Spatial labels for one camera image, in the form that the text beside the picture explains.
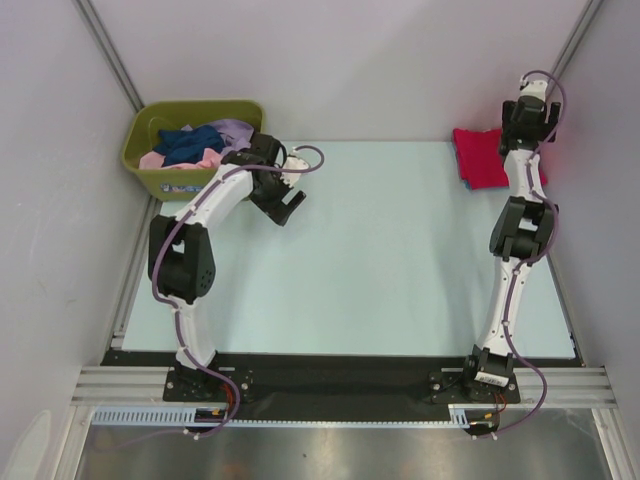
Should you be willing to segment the red t shirt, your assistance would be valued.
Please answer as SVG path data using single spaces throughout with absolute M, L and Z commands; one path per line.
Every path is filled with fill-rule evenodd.
M 498 153 L 501 130 L 471 131 L 455 128 L 452 131 L 460 179 L 468 180 L 473 190 L 504 189 L 509 180 Z

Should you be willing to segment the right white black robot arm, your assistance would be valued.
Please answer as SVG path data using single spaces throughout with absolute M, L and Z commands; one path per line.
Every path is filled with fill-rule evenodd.
M 513 336 L 521 297 L 556 229 L 557 207 L 543 192 L 538 148 L 553 138 L 560 113 L 560 103 L 548 105 L 531 93 L 503 103 L 499 154 L 510 195 L 489 243 L 495 282 L 487 321 L 461 376 L 462 391 L 473 401 L 505 393 L 514 379 Z

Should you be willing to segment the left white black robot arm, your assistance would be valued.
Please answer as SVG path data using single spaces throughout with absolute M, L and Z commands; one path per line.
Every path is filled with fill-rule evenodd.
M 157 215 L 150 224 L 148 275 L 154 299 L 173 317 L 178 343 L 177 363 L 190 369 L 186 387 L 197 398 L 214 397 L 220 374 L 210 368 L 216 355 L 213 334 L 203 313 L 203 298 L 216 278 L 211 235 L 237 205 L 253 203 L 278 226 L 306 198 L 297 191 L 285 198 L 300 178 L 318 169 L 269 135 L 261 135 L 249 149 L 223 156 L 212 179 L 171 216 Z

